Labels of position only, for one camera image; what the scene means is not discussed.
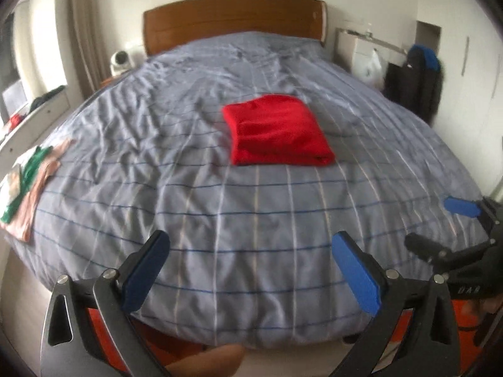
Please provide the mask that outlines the right hand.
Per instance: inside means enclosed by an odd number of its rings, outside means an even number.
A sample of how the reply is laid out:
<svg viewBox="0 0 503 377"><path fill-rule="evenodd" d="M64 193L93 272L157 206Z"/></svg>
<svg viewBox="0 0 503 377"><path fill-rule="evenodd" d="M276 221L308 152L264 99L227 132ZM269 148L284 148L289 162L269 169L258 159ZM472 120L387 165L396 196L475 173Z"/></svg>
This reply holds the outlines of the right hand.
<svg viewBox="0 0 503 377"><path fill-rule="evenodd" d="M475 314L480 317L481 323L475 333L473 342L475 346L481 346L489 335L489 331L496 319L498 312L502 309L502 295L485 300L477 300L474 305Z"/></svg>

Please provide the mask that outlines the left hand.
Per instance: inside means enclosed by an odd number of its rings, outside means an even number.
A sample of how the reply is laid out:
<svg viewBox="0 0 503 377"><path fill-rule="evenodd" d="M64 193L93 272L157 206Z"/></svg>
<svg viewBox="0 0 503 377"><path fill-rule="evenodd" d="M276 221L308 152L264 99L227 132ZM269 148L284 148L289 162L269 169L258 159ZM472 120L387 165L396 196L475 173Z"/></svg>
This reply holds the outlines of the left hand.
<svg viewBox="0 0 503 377"><path fill-rule="evenodd" d="M246 355L241 345L225 345L200 352L166 366L175 377L227 377L234 376Z"/></svg>

